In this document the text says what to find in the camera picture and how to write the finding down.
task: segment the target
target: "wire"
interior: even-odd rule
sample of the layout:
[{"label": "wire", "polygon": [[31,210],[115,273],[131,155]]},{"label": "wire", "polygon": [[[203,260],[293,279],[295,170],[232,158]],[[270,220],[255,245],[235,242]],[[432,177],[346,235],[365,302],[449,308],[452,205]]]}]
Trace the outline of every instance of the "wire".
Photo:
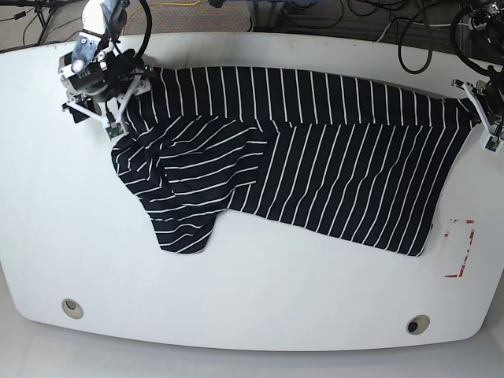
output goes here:
[{"label": "wire", "polygon": [[26,27],[24,28],[23,30],[23,46],[26,46],[26,42],[25,42],[25,39],[26,39],[26,31],[28,30],[28,28],[30,27],[31,24],[33,24],[33,21],[35,21],[39,16],[38,15],[35,15],[31,20],[30,22],[28,22],[28,25],[26,25]]},{"label": "wire", "polygon": [[[414,25],[423,25],[421,22],[413,22]],[[458,23],[459,26],[467,26],[469,27],[469,24],[464,24],[463,22]],[[451,24],[429,24],[431,28],[449,28]]]},{"label": "wire", "polygon": [[64,26],[66,26],[66,25],[68,25],[68,24],[71,24],[72,22],[75,22],[75,21],[78,21],[78,20],[82,20],[82,17],[74,18],[73,20],[70,20],[70,21],[68,21],[68,22],[65,22],[64,24],[61,24],[60,26],[57,26],[56,28],[54,28],[54,29],[52,29],[51,31],[49,31],[49,34],[48,34],[47,36],[51,35],[51,34],[52,34],[52,33],[54,33],[56,30],[61,29],[61,28],[63,28]]},{"label": "wire", "polygon": [[[428,68],[428,66],[431,64],[432,60],[432,51],[433,46],[432,46],[432,30],[431,27],[428,24],[427,20],[427,14],[425,12],[426,8],[423,8],[418,0],[414,0],[414,5],[418,9],[418,14],[416,14],[411,20],[408,21],[408,24],[406,27],[402,30],[401,34],[401,39],[399,40],[399,43],[397,45],[398,47],[398,58],[399,58],[399,64],[401,65],[402,69],[404,69],[406,72],[412,74],[412,75],[418,75],[419,73],[425,72],[425,70]],[[425,31],[427,33],[427,38],[428,38],[428,52],[427,52],[427,60],[425,61],[424,65],[420,69],[409,69],[406,67],[404,64],[404,61],[402,59],[402,42],[404,41],[404,36],[406,35],[406,32],[410,28],[411,24],[417,19],[417,17],[420,15],[420,18],[422,19],[424,26],[425,26]]]},{"label": "wire", "polygon": [[152,33],[152,13],[150,12],[149,5],[147,4],[146,0],[139,0],[140,5],[142,6],[144,12],[145,12],[145,18],[146,18],[146,27],[145,27],[145,35],[143,36],[143,41],[142,41],[142,46],[140,46],[138,53],[136,53],[135,57],[142,57],[143,53],[145,53],[145,50],[147,49],[147,45],[149,44],[150,40],[150,33]]},{"label": "wire", "polygon": [[310,29],[310,30],[322,30],[322,29],[334,28],[343,19],[343,14],[345,13],[345,5],[343,4],[343,1],[339,0],[339,4],[341,4],[341,15],[339,16],[339,19],[336,20],[335,23],[327,25],[327,26],[320,26],[320,27],[319,26],[305,26],[305,25],[298,24],[297,22],[294,22],[293,20],[289,20],[288,18],[285,19],[285,21],[290,22],[291,24],[297,25],[300,28]]},{"label": "wire", "polygon": [[[196,2],[151,2],[149,6],[196,6],[200,2],[202,2],[202,0],[197,0]],[[130,17],[128,17],[128,19],[126,20],[126,24],[124,25],[123,28],[123,35],[126,32],[126,25],[128,24],[128,22],[130,22],[133,19],[133,17],[135,17],[138,14],[138,12],[140,12],[142,9],[143,8],[137,9],[130,15]]]},{"label": "wire", "polygon": [[355,16],[359,16],[359,17],[367,17],[367,16],[371,16],[372,14],[376,13],[376,11],[379,9],[377,6],[373,5],[374,8],[372,10],[370,10],[369,12],[367,13],[358,13],[358,12],[355,12],[355,10],[352,8],[352,0],[346,0],[346,4],[348,5],[348,10],[351,11]]}]

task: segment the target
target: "metal bracket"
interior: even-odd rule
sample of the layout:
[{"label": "metal bracket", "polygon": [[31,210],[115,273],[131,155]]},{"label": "metal bracket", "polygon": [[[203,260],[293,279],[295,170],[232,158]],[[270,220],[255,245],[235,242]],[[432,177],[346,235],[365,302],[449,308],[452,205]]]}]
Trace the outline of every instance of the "metal bracket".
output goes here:
[{"label": "metal bracket", "polygon": [[76,98],[73,96],[70,97],[70,99],[66,102],[66,105],[100,122],[102,124],[103,130],[105,130],[110,140],[115,142],[117,137],[128,134],[128,126],[124,122],[124,111],[126,110],[126,106],[128,106],[131,97],[133,95],[137,96],[143,93],[147,93],[150,90],[151,85],[150,81],[147,78],[144,78],[141,75],[135,76],[126,93],[117,96],[117,101],[120,103],[120,106],[118,110],[111,112],[113,120],[109,120],[107,114],[100,116],[97,113],[84,108],[77,103]]}]

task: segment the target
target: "cable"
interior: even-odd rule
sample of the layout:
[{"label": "cable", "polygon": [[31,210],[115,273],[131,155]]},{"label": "cable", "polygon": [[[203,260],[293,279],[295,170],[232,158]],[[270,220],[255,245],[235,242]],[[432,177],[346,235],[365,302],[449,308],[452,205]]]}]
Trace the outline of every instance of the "cable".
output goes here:
[{"label": "cable", "polygon": [[346,0],[346,4],[348,5],[348,10],[351,11],[355,16],[359,16],[359,17],[371,16],[372,14],[375,14],[376,11],[379,9],[377,6],[373,5],[374,8],[372,10],[370,10],[369,12],[367,12],[367,13],[357,13],[352,8],[351,3],[352,3],[352,0]]},{"label": "cable", "polygon": [[[421,22],[413,22],[414,25],[423,25]],[[469,27],[469,24],[464,24],[463,22],[458,23],[459,26],[467,26]],[[431,28],[449,28],[451,24],[429,24]]]},{"label": "cable", "polygon": [[31,20],[30,22],[28,22],[28,25],[26,25],[26,27],[24,28],[23,30],[23,46],[26,46],[26,42],[25,42],[25,38],[26,38],[26,31],[28,30],[28,28],[30,27],[31,24],[33,24],[33,21],[35,21],[39,16],[38,15],[35,15]]},{"label": "cable", "polygon": [[[196,2],[151,2],[149,6],[196,6],[200,2],[202,2],[202,0],[197,0]],[[123,28],[123,35],[126,32],[126,25],[128,24],[128,22],[130,22],[133,19],[133,17],[135,17],[141,10],[143,10],[143,8],[137,9],[135,12],[131,14],[130,17],[128,17],[128,19],[126,20],[126,24],[124,25]]]},{"label": "cable", "polygon": [[285,19],[285,21],[290,22],[291,24],[297,25],[300,28],[310,29],[310,30],[322,30],[322,29],[334,28],[343,19],[343,14],[345,13],[345,5],[343,4],[343,1],[339,0],[339,4],[341,4],[341,15],[339,16],[339,19],[336,20],[336,22],[334,24],[330,24],[328,26],[321,26],[321,27],[318,27],[318,26],[305,26],[305,25],[298,24],[297,22],[294,22],[293,20],[289,20],[288,18]]},{"label": "cable", "polygon": [[65,22],[64,24],[61,24],[60,26],[57,26],[56,28],[54,29],[51,29],[51,31],[49,31],[49,34],[47,34],[47,36],[53,34],[56,30],[58,29],[61,29],[63,28],[64,26],[68,25],[68,24],[71,24],[72,22],[75,22],[75,21],[78,21],[78,20],[82,20],[82,17],[78,17],[78,18],[74,18],[73,20],[70,20],[68,22]]}]

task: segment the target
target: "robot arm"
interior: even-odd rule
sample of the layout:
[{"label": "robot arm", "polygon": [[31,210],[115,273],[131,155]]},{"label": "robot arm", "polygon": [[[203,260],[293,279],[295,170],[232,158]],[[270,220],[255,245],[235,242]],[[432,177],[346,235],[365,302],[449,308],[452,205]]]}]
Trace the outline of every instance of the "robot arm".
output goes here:
[{"label": "robot arm", "polygon": [[[90,0],[83,10],[83,30],[73,52],[60,58],[59,74],[68,98],[63,110],[68,109],[76,123],[88,117],[99,120],[110,139],[128,133],[123,115],[131,96],[150,91],[148,77],[153,73],[142,56],[149,42],[152,17],[146,1],[140,3],[148,22],[138,53],[121,52],[117,45],[129,1]],[[111,111],[108,104],[114,99],[117,109]]]}]

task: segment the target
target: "clothing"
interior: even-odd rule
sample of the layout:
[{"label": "clothing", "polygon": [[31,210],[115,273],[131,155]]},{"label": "clothing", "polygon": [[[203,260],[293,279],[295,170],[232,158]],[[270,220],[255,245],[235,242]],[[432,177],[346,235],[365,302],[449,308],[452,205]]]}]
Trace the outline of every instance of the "clothing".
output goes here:
[{"label": "clothing", "polygon": [[161,249],[201,252],[233,209],[422,253],[472,129],[467,102],[290,69],[155,72],[112,159]]}]

